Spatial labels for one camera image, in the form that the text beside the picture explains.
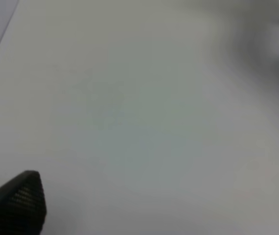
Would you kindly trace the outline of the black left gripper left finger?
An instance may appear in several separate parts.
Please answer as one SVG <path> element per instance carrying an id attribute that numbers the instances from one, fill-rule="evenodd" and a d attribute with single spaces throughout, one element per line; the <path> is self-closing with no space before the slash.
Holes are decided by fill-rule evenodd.
<path id="1" fill-rule="evenodd" d="M 39 172 L 24 171 L 0 187 L 0 235 L 39 235 L 46 214 Z"/>

